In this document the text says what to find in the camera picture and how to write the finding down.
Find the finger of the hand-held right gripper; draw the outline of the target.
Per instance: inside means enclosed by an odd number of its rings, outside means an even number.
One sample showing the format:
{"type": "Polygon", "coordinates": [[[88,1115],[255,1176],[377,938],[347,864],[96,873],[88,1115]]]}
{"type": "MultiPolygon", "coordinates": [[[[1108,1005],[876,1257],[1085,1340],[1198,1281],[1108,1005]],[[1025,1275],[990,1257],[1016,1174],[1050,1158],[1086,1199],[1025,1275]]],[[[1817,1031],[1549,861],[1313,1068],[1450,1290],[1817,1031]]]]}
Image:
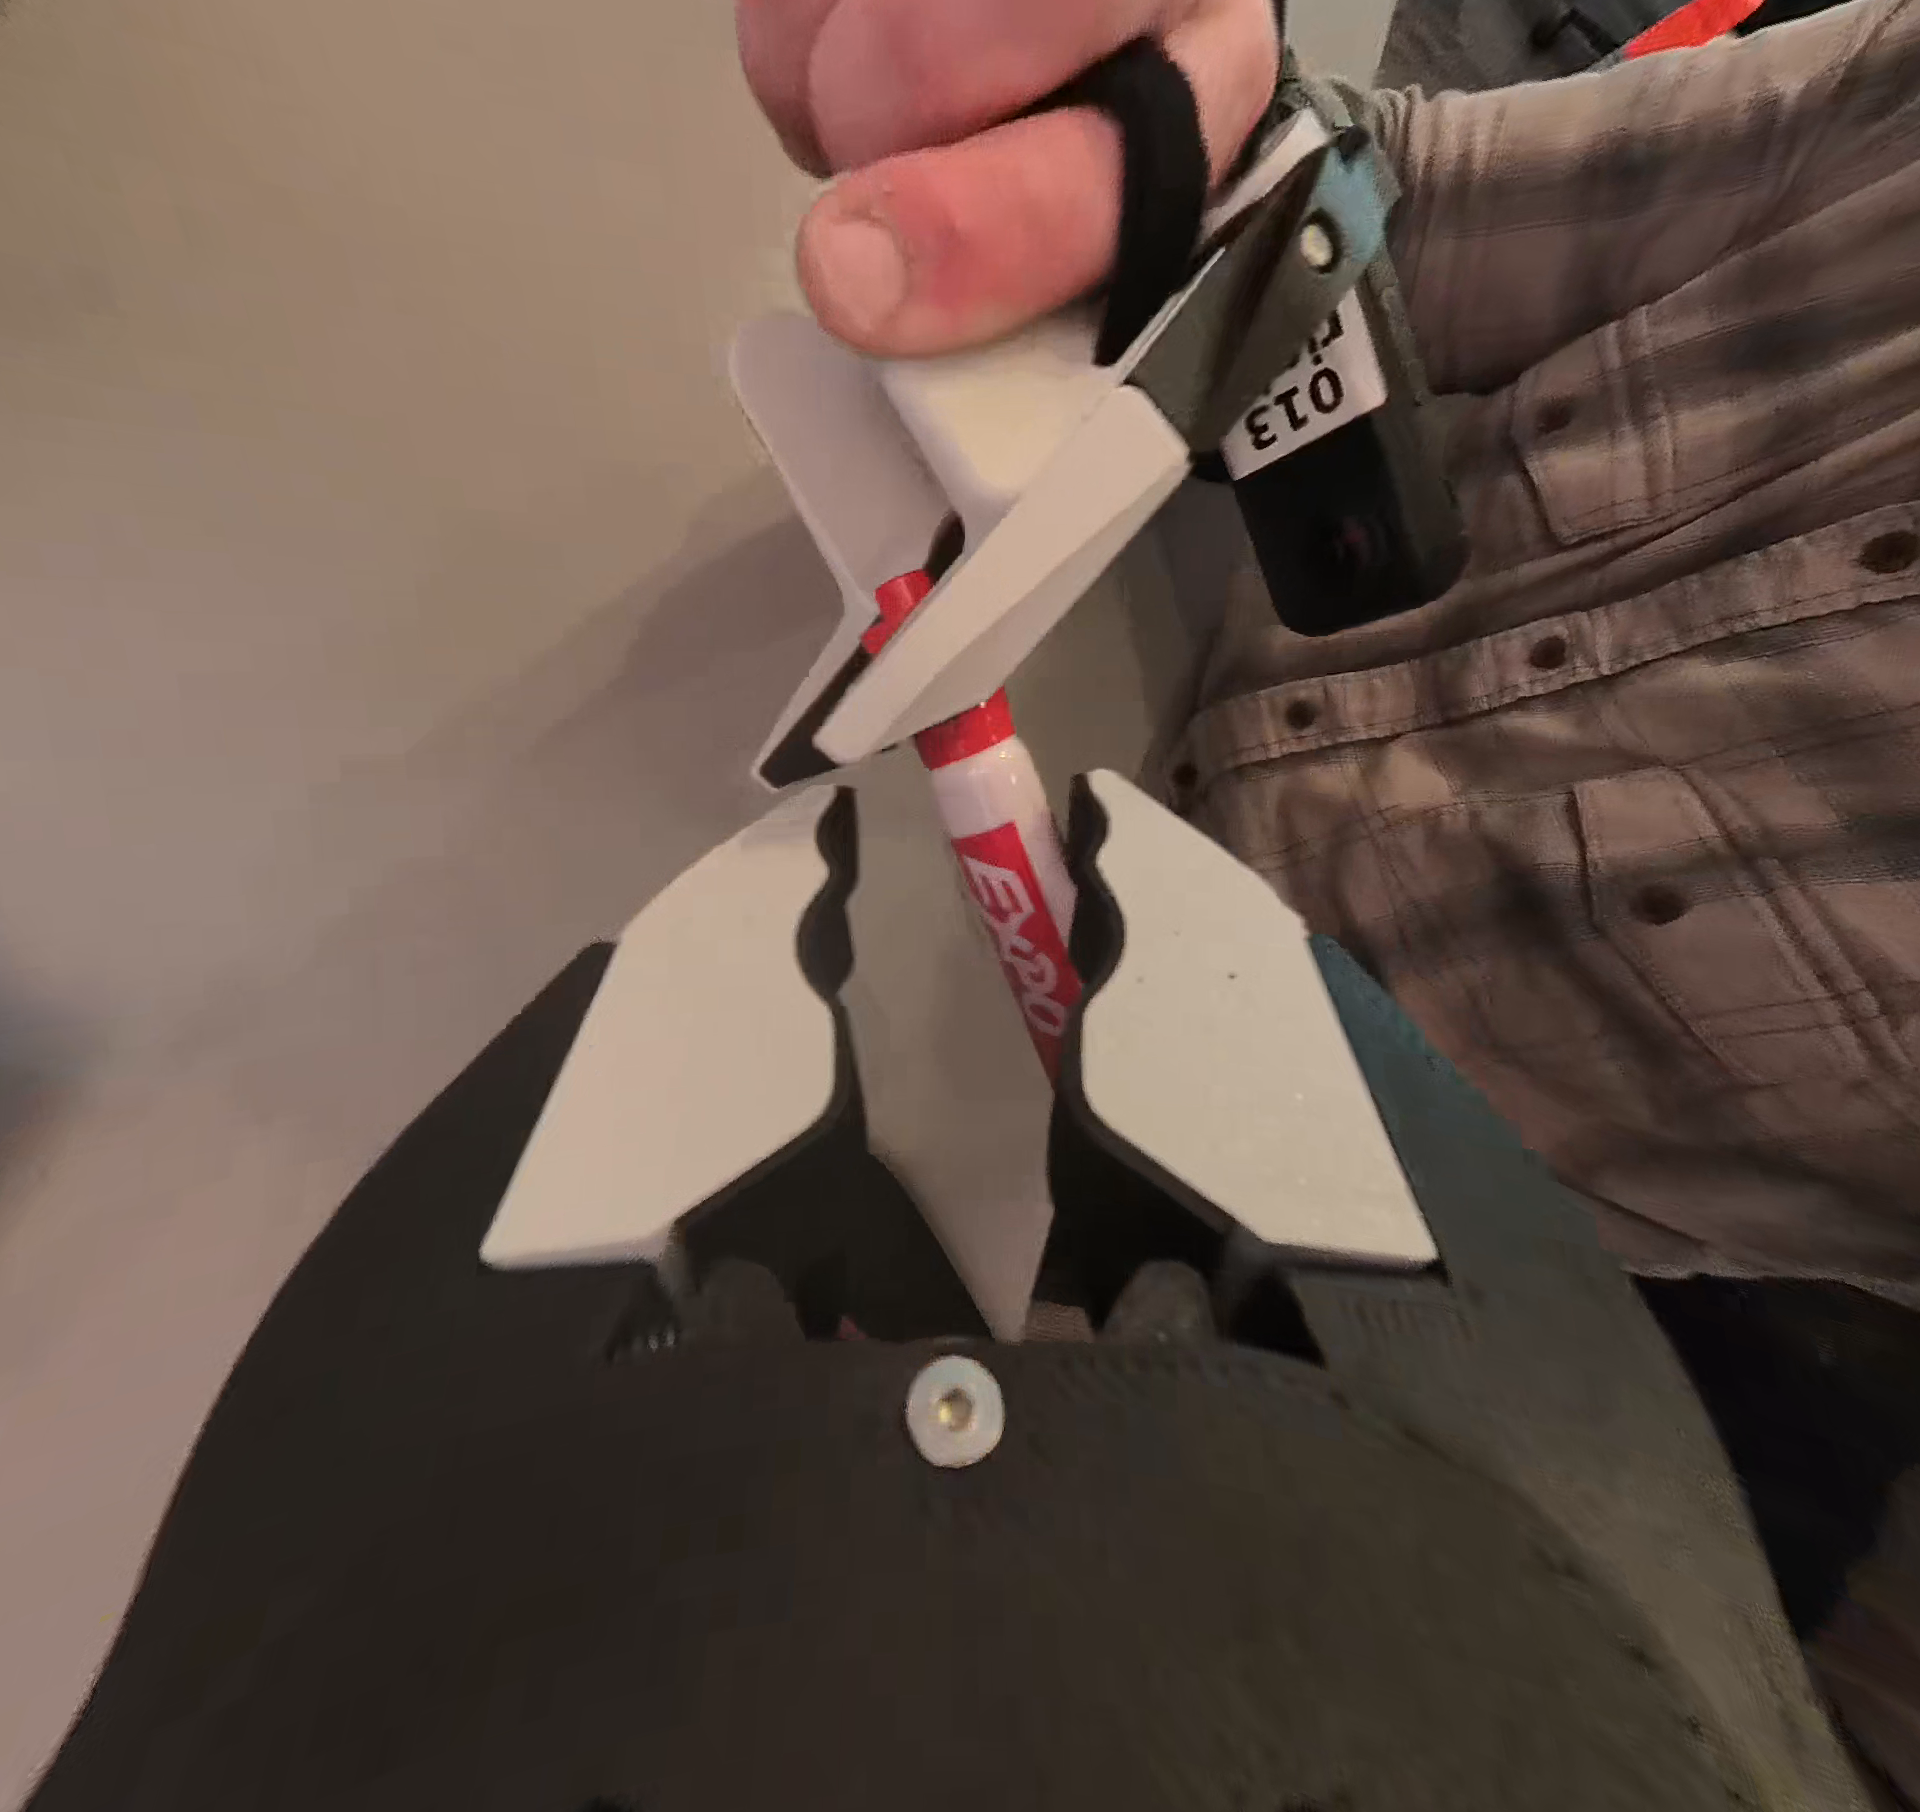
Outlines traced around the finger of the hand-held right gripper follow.
{"type": "Polygon", "coordinates": [[[816,735],[869,664],[876,589],[924,573],[956,515],[872,364],[812,317],[774,312],[749,319],[732,339],[731,377],[841,600],[827,648],[756,762],[765,791],[787,791],[836,769],[816,735]]]}
{"type": "Polygon", "coordinates": [[[1144,388],[1118,385],[881,646],[813,733],[818,751],[852,766],[982,704],[1188,469],[1188,438],[1144,388]]]}

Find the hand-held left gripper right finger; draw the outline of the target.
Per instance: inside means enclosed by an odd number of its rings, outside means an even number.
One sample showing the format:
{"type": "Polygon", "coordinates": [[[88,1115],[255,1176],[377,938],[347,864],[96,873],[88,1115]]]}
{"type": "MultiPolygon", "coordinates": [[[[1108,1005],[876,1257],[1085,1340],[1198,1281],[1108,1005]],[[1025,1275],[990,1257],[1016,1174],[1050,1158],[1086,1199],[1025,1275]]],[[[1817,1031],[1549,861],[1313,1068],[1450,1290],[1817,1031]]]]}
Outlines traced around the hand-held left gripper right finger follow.
{"type": "Polygon", "coordinates": [[[1054,1084],[1068,1176],[1132,1176],[1203,1231],[1373,1271],[1438,1263],[1309,928],[1113,769],[1068,802],[1083,997],[1054,1084]]]}

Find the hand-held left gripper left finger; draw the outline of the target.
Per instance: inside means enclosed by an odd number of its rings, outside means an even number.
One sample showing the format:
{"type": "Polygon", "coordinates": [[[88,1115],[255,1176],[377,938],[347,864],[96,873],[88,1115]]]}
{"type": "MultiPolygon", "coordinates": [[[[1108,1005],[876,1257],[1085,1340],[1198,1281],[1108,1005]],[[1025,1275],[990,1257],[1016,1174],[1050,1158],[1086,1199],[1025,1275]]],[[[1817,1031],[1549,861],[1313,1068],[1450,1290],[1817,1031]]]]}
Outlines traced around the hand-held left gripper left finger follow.
{"type": "Polygon", "coordinates": [[[482,1238],[491,1269],[654,1263],[836,1123],[855,881],[855,796],[809,787],[630,919],[482,1238]]]}

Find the red and white marker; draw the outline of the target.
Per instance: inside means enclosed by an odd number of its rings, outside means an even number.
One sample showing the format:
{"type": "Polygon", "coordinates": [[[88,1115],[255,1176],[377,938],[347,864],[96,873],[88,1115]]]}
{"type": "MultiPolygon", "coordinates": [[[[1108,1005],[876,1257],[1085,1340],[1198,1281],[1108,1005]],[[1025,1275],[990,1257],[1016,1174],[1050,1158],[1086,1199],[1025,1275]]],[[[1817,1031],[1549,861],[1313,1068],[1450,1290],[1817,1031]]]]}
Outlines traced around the red and white marker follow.
{"type": "Polygon", "coordinates": [[[1083,995],[1068,957],[1076,891],[1005,691],[914,737],[957,878],[1047,1080],[1083,995]]]}

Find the person's right forearm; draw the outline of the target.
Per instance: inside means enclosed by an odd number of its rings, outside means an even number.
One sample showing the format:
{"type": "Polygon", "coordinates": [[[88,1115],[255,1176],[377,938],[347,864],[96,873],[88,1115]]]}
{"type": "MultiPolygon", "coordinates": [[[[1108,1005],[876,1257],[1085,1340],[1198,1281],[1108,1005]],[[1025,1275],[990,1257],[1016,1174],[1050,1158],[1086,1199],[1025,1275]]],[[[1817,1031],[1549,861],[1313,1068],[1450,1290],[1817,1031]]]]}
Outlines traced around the person's right forearm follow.
{"type": "Polygon", "coordinates": [[[1427,382],[1489,392],[1670,295],[1812,319],[1790,366],[1916,321],[1916,0],[1475,95],[1358,99],[1427,382]]]}

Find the person's right hand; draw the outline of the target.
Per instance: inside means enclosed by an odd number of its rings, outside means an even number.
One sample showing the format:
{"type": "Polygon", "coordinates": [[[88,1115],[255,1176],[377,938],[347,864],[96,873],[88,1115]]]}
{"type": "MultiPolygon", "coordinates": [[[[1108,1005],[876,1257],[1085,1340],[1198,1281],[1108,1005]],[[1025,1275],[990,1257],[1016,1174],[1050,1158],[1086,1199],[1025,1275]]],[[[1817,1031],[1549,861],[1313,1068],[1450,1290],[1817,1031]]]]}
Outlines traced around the person's right hand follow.
{"type": "Polygon", "coordinates": [[[1275,0],[735,0],[735,37],[783,148],[824,182],[803,299],[883,359],[1007,336],[1109,277],[1124,144],[1093,66],[1126,54],[1191,122],[1203,206],[1281,62],[1275,0]]]}

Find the person's plaid shirt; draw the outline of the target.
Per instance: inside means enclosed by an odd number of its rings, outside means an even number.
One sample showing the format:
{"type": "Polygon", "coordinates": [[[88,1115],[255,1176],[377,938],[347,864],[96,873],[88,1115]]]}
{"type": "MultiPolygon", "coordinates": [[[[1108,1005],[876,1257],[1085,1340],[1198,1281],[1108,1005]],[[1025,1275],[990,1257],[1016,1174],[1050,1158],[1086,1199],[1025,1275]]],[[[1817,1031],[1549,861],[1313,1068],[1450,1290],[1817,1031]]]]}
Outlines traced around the person's plaid shirt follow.
{"type": "Polygon", "coordinates": [[[1701,1325],[1836,1539],[1812,1659],[1916,1807],[1916,243],[1405,273],[1467,574],[1260,613],[1174,787],[1701,1325]]]}

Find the orange red tag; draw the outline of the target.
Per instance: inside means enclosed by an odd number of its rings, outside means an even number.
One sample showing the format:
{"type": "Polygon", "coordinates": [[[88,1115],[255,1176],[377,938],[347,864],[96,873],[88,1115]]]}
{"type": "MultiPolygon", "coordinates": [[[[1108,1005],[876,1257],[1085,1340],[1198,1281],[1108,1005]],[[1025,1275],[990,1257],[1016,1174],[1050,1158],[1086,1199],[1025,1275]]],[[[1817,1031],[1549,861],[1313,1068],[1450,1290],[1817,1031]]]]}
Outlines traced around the orange red tag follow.
{"type": "Polygon", "coordinates": [[[1673,48],[1701,48],[1737,34],[1766,0],[1688,0],[1622,43],[1620,59],[1635,60],[1673,48]]]}

